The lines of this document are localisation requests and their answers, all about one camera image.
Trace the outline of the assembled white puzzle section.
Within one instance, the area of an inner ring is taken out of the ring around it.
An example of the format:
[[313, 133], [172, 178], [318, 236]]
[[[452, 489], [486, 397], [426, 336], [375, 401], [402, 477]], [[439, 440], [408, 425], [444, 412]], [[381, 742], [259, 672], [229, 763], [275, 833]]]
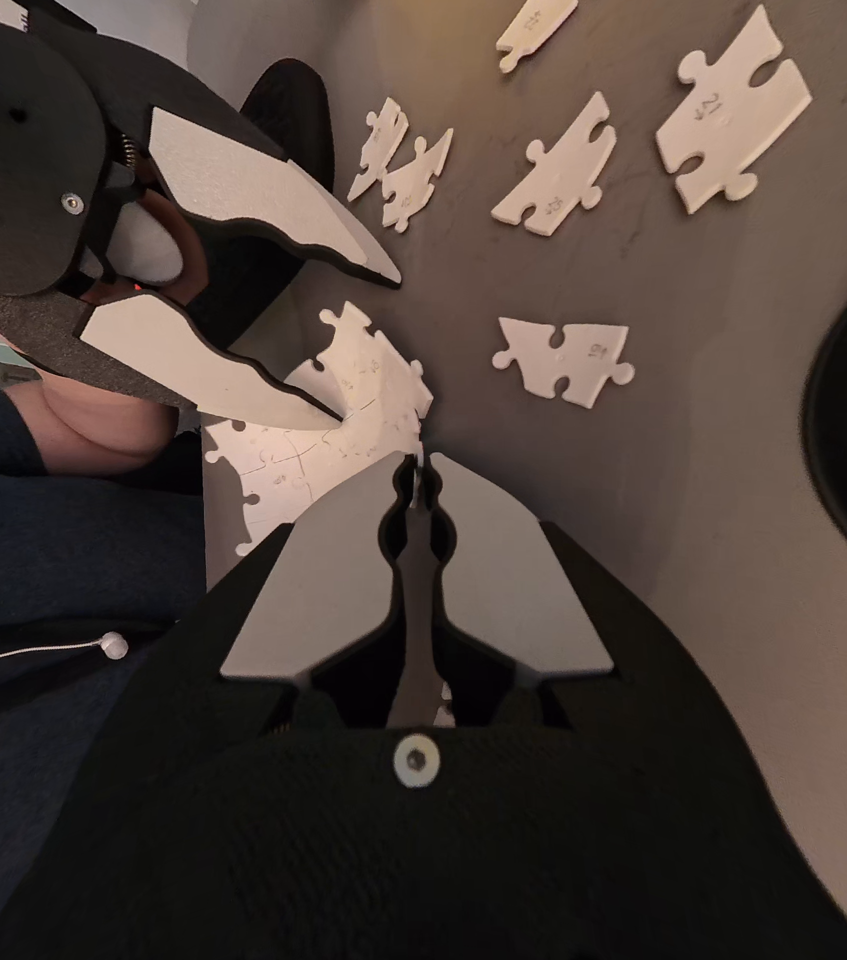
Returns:
[[318, 499], [354, 475], [398, 452], [423, 460], [422, 422], [433, 395], [423, 365], [408, 362], [382, 330], [351, 302], [321, 321], [333, 327], [330, 345], [287, 375], [285, 383], [337, 409], [333, 428], [292, 430], [225, 419], [209, 426], [215, 448], [205, 461], [227, 462], [237, 473], [247, 530], [234, 548], [244, 557], [278, 526], [296, 522]]

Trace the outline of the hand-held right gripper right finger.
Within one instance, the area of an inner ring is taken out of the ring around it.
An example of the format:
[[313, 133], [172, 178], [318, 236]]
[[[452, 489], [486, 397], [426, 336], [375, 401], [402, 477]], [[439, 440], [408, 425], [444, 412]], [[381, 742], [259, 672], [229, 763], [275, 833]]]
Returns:
[[444, 453], [429, 457], [432, 551], [446, 624], [528, 680], [606, 675], [614, 663], [537, 516]]

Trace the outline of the scattered loose puzzle pieces group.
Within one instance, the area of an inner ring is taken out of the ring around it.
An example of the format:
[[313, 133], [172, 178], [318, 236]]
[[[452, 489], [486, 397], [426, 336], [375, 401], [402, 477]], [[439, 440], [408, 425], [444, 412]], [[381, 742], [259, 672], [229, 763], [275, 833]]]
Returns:
[[[783, 52], [766, 6], [759, 4], [716, 60], [701, 50], [681, 59], [677, 77], [690, 90], [657, 129], [655, 142], [687, 214], [718, 194], [729, 202], [751, 195], [759, 182], [751, 166], [813, 101], [798, 66], [782, 59]], [[525, 150], [531, 170], [492, 208], [491, 218], [550, 237], [574, 210], [593, 209], [602, 198], [598, 177], [618, 140], [607, 124], [610, 117], [604, 94], [596, 91], [551, 147], [531, 141]], [[389, 97], [367, 113], [365, 123], [369, 132], [359, 172], [346, 198], [354, 202], [380, 184], [382, 226], [403, 234], [430, 201], [454, 130], [448, 128], [432, 145], [418, 137], [414, 157], [390, 171], [409, 130], [406, 113]], [[507, 345], [492, 356], [492, 366], [506, 370], [516, 364], [523, 389], [536, 397], [554, 399], [564, 381], [561, 398], [592, 409], [608, 381], [623, 386], [634, 378], [634, 366], [621, 360], [627, 326], [567, 324], [554, 344], [553, 325], [507, 317], [498, 323]]]

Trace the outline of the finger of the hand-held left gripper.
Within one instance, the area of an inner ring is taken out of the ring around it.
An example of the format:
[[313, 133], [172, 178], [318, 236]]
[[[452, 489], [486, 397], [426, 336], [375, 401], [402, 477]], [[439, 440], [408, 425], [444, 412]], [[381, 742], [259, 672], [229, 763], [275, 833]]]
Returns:
[[341, 418], [257, 361], [209, 344], [167, 298], [137, 293], [98, 305], [80, 340], [192, 402], [202, 414], [250, 425], [329, 430]]
[[164, 188], [186, 214], [272, 240], [302, 259], [398, 289], [402, 274], [378, 239], [305, 170], [152, 109], [149, 151]]

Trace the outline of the person's left forearm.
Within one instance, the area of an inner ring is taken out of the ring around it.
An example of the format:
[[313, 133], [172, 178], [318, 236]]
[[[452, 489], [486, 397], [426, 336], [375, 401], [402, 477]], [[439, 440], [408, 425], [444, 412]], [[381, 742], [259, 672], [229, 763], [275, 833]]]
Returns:
[[45, 371], [3, 391], [50, 475], [110, 477], [143, 469], [166, 450], [179, 426], [174, 406]]

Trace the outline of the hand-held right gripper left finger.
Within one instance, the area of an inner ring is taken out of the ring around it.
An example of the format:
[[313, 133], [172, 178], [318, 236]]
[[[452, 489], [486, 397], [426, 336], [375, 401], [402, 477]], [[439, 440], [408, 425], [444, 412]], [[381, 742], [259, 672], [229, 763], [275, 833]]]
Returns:
[[385, 529], [405, 510], [414, 456], [391, 453], [334, 486], [293, 528], [225, 656], [230, 681], [305, 683], [391, 613]]

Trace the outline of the person's left hand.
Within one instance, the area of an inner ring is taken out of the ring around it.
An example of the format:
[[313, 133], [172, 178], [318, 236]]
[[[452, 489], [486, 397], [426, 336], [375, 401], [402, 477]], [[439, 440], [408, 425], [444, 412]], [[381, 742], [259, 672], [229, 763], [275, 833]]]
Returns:
[[139, 201], [170, 235], [181, 257], [177, 278], [160, 287], [166, 299], [178, 306], [189, 306], [209, 286], [209, 262], [200, 236], [174, 203], [163, 195], [147, 190]]

